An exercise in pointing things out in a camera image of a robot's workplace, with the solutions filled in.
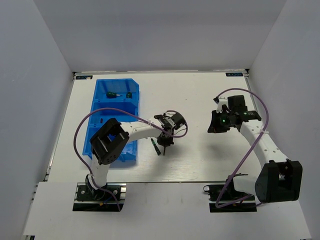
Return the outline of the black green precision screwdriver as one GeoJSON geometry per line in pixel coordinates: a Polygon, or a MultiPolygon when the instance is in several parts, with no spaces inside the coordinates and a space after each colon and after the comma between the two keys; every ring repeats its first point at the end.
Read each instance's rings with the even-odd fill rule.
{"type": "Polygon", "coordinates": [[[156,151],[157,155],[158,155],[158,156],[160,156],[162,153],[161,153],[161,151],[160,151],[159,147],[157,146],[156,142],[154,141],[154,139],[153,139],[153,138],[151,138],[150,140],[151,140],[151,143],[152,143],[152,145],[153,145],[153,147],[154,147],[154,149],[155,149],[155,151],[156,151]]]}

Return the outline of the green stubby screwdriver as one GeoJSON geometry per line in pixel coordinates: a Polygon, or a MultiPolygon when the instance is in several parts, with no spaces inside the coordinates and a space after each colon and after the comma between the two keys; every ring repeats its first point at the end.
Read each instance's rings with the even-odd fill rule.
{"type": "Polygon", "coordinates": [[[113,99],[113,98],[117,98],[117,97],[121,97],[121,96],[122,96],[121,94],[118,94],[118,93],[116,93],[116,92],[108,91],[108,92],[106,93],[106,97],[107,97],[108,99],[113,99]]]}

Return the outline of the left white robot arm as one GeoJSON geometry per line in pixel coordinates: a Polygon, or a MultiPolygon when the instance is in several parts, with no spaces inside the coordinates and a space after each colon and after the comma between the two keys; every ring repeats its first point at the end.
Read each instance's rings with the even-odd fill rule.
{"type": "Polygon", "coordinates": [[[88,193],[99,200],[105,196],[110,164],[118,159],[128,143],[156,138],[157,144],[167,148],[174,144],[175,131],[187,127],[185,118],[176,111],[150,119],[135,117],[137,121],[119,122],[109,119],[90,139],[92,163],[88,176],[88,193]]]}

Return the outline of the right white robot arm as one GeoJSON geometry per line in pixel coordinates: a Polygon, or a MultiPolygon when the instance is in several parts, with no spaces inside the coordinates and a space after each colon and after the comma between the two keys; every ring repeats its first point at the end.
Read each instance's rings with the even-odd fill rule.
{"type": "Polygon", "coordinates": [[[233,200],[242,195],[241,200],[256,196],[262,204],[298,200],[303,174],[301,163],[290,160],[277,147],[265,130],[266,122],[255,110],[248,110],[245,97],[216,97],[214,102],[217,109],[212,111],[208,133],[226,133],[236,128],[250,145],[245,157],[255,153],[261,166],[257,176],[239,173],[240,168],[236,167],[227,177],[217,200],[225,193],[233,200]]]}

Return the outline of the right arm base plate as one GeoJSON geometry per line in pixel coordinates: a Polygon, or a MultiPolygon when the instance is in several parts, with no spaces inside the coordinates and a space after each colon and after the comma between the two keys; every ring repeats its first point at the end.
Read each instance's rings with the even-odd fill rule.
{"type": "MultiPolygon", "coordinates": [[[[207,184],[203,187],[203,192],[209,196],[209,211],[210,213],[250,213],[257,212],[256,200],[254,196],[246,198],[236,203],[221,208],[216,207],[216,201],[223,189],[224,184],[207,184]]],[[[247,194],[235,190],[227,189],[222,195],[219,205],[227,204],[237,199],[245,197],[247,194]]]]}

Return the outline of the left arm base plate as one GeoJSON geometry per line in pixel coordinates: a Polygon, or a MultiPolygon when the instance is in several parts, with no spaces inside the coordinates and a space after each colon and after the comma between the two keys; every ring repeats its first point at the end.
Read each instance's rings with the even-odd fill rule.
{"type": "Polygon", "coordinates": [[[112,195],[105,191],[98,190],[97,196],[93,196],[85,183],[78,183],[75,191],[73,212],[120,212],[124,206],[126,198],[126,183],[109,183],[106,187],[112,195]]]}

